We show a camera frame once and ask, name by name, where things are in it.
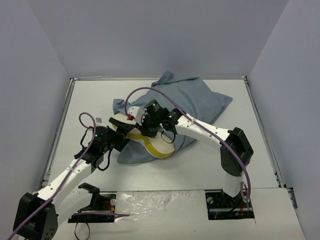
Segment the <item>cream white pillow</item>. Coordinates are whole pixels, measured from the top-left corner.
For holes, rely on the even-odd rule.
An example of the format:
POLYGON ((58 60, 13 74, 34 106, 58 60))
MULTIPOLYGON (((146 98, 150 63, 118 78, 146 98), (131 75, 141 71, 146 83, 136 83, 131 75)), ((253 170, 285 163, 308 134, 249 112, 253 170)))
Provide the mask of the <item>cream white pillow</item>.
POLYGON ((119 164, 143 164, 167 158, 176 151, 171 139, 160 132, 157 132, 155 137, 148 137, 134 128, 128 133, 127 138, 129 143, 117 158, 119 164))

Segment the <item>striped pillowcase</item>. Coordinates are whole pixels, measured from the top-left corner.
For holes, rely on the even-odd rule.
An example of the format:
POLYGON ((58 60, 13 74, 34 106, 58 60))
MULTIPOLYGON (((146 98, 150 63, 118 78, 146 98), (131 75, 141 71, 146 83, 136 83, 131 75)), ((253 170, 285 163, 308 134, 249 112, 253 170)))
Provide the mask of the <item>striped pillowcase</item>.
MULTIPOLYGON (((230 96, 211 91, 200 77, 185 77, 170 71, 166 71, 158 81, 151 84, 151 87, 166 94, 171 100, 177 103, 180 109, 192 117, 211 125, 213 125, 233 100, 230 96)), ((161 107, 167 108, 169 111, 175 108, 167 98, 153 90, 148 90, 132 103, 128 100, 126 107, 128 109, 132 105, 142 109, 152 100, 156 100, 161 107)), ((112 108, 115 115, 118 113, 124 115, 125 99, 115 98, 112 103, 112 108)), ((156 147, 157 150, 165 147, 162 151, 162 153, 164 153, 166 149, 174 147, 172 155, 195 141, 194 138, 188 136, 176 135, 174 142, 168 144, 163 141, 161 132, 157 133, 157 137, 155 138, 156 144, 162 144, 162 146, 156 147)), ((158 158, 166 158, 166 156, 152 156, 140 142, 130 140, 119 153, 117 163, 143 164, 158 158)))

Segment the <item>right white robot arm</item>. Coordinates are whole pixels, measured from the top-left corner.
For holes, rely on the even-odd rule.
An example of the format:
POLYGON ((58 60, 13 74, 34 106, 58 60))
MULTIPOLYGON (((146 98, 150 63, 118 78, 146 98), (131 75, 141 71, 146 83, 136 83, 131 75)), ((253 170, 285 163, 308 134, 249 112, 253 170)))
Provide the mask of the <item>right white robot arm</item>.
POLYGON ((222 202, 232 207, 239 202, 240 196, 244 202, 250 201, 251 182, 247 166, 254 151, 242 129, 235 127, 229 130, 210 125, 178 108, 169 111, 156 100, 149 102, 141 116, 135 118, 142 133, 151 137, 156 131, 166 131, 175 137, 190 137, 211 147, 219 145, 220 164, 225 171, 222 202))

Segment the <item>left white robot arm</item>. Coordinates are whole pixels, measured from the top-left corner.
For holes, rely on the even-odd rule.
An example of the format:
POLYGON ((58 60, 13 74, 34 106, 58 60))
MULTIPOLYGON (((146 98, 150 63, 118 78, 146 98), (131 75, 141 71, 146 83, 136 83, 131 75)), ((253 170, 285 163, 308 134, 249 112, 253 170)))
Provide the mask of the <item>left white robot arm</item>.
POLYGON ((21 197, 9 239, 19 235, 27 240, 51 240, 59 225, 78 210, 100 205, 99 189, 82 181, 98 168, 106 152, 122 151, 129 142, 128 133, 137 126, 112 117, 109 122, 116 126, 115 130, 94 124, 88 146, 74 156, 65 170, 46 187, 21 197))

